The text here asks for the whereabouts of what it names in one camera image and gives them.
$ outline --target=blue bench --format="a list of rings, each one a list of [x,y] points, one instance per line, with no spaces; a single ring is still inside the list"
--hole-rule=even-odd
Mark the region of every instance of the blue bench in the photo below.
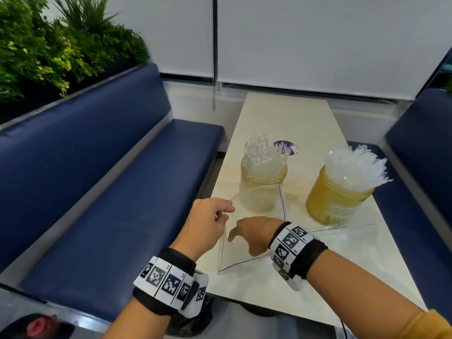
[[[451,223],[452,97],[428,89],[386,135],[387,143]],[[358,143],[349,142],[353,147]],[[367,146],[385,158],[376,145]],[[452,252],[390,162],[394,180],[375,189],[374,198],[428,308],[452,323]]]
[[[149,64],[0,131],[0,271],[169,111],[159,71]],[[114,320],[130,300],[131,281],[179,233],[222,136],[221,126],[171,120],[21,288]]]

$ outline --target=right hand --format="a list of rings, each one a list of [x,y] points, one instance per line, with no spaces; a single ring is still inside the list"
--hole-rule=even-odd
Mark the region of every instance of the right hand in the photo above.
[[[270,240],[284,220],[268,218],[266,216],[253,216],[237,222],[237,227],[231,229],[228,241],[231,242],[238,235],[248,243],[251,256],[259,256],[268,249]]]

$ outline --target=forearm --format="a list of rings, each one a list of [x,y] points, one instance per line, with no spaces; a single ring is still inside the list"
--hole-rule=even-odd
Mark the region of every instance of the forearm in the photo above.
[[[124,308],[104,339],[162,339],[170,322],[169,315],[152,313],[134,298]]]
[[[326,250],[307,281],[358,338],[395,338],[422,309],[337,253]]]

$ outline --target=table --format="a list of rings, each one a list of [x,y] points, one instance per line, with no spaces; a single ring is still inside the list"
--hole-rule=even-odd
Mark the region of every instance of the table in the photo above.
[[[282,184],[284,191],[300,205],[296,219],[289,220],[307,230],[315,229],[319,225],[304,208],[306,197],[325,164],[326,154],[347,145],[325,100],[248,93],[212,196],[230,199],[243,188],[240,162],[245,143],[252,135],[264,133],[269,142],[285,140],[298,147],[298,153],[289,157],[288,173]],[[324,230],[314,235],[425,309],[373,197],[359,208],[353,223],[361,226]],[[301,291],[294,292],[275,272],[269,257],[246,262],[246,268],[239,264],[218,274],[218,250],[219,243],[198,261],[198,269],[210,278],[208,293],[341,326],[340,319],[307,282]]]

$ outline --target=clear plastic bag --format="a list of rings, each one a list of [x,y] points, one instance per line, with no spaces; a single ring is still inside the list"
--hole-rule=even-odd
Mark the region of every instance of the clear plastic bag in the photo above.
[[[246,189],[235,194],[231,200],[234,202],[235,212],[229,214],[225,233],[220,239],[218,272],[266,255],[263,253],[257,257],[250,256],[248,243],[240,236],[235,237],[232,242],[228,241],[229,232],[236,226],[237,221],[251,216],[286,219],[285,195],[279,184]]]

